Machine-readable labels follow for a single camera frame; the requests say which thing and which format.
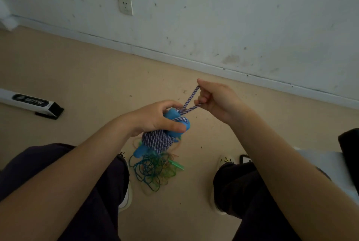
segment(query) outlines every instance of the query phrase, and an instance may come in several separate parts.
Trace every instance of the jump rope handle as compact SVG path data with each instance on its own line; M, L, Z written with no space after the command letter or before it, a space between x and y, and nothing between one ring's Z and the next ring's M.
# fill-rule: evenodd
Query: jump rope handle
M174 109L174 108L171 108L168 112L166 112L164 114L164 117L166 117L167 119L175 119L177 117L180 117L181 115L179 114L179 112ZM190 124L190 121L188 121L187 123L186 122L183 122L183 121L177 121L178 123L182 123L186 126L186 131L190 129L191 127L191 124ZM176 133L174 131L166 131L166 133L173 137L173 138L180 138L180 136L183 134L183 133ZM141 144L134 152L134 157L135 158L140 158L142 157L143 155L145 155L148 151L150 151L150 148L148 148L147 146L145 146L144 144Z

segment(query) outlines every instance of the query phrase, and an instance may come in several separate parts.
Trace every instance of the striped rope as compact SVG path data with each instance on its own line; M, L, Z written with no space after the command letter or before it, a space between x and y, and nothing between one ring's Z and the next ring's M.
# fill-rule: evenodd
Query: striped rope
M195 94L199 88L200 88L200 86L198 85L195 88L195 90L193 91L193 93L191 94L191 96L188 98L186 103L183 105L183 107L181 109L177 109L178 113L181 116L173 119L173 121L176 121L176 122L182 121L182 122L188 123L187 118L182 117L182 115L184 115L190 111L193 111L195 108L199 107L199 105L197 105L197 106L193 106L189 109L186 109L187 105L189 104L189 102L191 102L192 98L195 96ZM169 136L165 132L165 130L155 130L155 131L150 131L150 132L144 132L142 135L142 143L145 146L147 146L148 148L151 148L152 150L154 150L157 154L160 154L160 153L166 151L173 144L173 142L175 140L176 140L176 138Z

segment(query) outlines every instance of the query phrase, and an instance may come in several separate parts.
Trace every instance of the brand logo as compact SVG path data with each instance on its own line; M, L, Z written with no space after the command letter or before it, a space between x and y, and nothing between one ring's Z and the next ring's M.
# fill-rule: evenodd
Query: brand logo
M12 99L15 101L36 105L39 107L46 107L49 104L47 100L43 100L43 99L39 99L36 97L31 97L31 96L27 96L27 95L23 95L23 94L19 94L19 93L15 94L12 97Z

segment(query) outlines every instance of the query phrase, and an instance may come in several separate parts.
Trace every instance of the dark pants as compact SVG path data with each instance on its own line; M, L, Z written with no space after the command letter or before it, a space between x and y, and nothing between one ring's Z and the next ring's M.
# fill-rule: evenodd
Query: dark pants
M71 145L51 144L30 147L20 153L0 173L0 201L73 148ZM118 209L125 197L128 180L126 162L118 156L107 167L58 240L119 241Z
M233 240L300 240L252 162L224 164L213 186L216 205L242 219Z

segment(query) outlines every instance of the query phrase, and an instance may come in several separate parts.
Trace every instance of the wall socket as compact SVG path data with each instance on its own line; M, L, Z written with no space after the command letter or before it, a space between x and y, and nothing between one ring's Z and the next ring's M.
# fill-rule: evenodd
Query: wall socket
M132 9L131 0L118 0L119 1L119 11L125 15L133 16L134 12Z

